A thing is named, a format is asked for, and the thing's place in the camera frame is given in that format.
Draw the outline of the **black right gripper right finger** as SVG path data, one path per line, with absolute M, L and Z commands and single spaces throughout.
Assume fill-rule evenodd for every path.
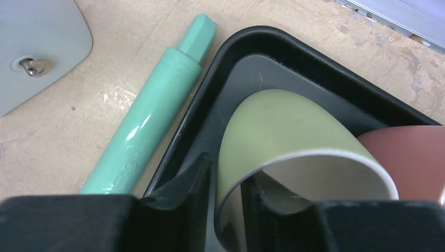
M 249 251 L 444 251 L 435 202 L 311 202 L 268 175 L 248 178 L 241 194 Z

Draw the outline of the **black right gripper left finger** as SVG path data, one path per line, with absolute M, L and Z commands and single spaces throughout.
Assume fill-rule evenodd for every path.
M 1 203 L 1 251 L 203 251 L 211 159 L 136 198 L 12 197 Z

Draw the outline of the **light green mug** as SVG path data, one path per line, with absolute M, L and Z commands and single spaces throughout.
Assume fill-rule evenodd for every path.
M 226 250 L 247 251 L 240 184 L 258 175 L 285 213 L 315 201 L 397 200 L 393 179 L 329 112 L 299 94 L 269 89 L 235 110 L 219 150 L 215 230 Z

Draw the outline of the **pink mug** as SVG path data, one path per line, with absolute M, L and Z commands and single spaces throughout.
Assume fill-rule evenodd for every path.
M 400 200 L 444 205 L 444 126 L 384 128 L 358 140 L 389 173 Z

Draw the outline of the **black plastic tray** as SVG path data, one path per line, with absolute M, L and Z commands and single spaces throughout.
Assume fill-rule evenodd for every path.
M 386 127 L 436 124 L 290 34 L 269 26 L 249 27 L 217 51 L 146 194 L 186 170 L 202 152 L 217 160 L 235 109 L 266 89 L 291 91 L 314 101 L 355 136 Z

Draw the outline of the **aluminium frame rail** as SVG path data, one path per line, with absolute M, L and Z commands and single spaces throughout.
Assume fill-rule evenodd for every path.
M 338 3 L 444 54 L 444 1 L 345 0 Z

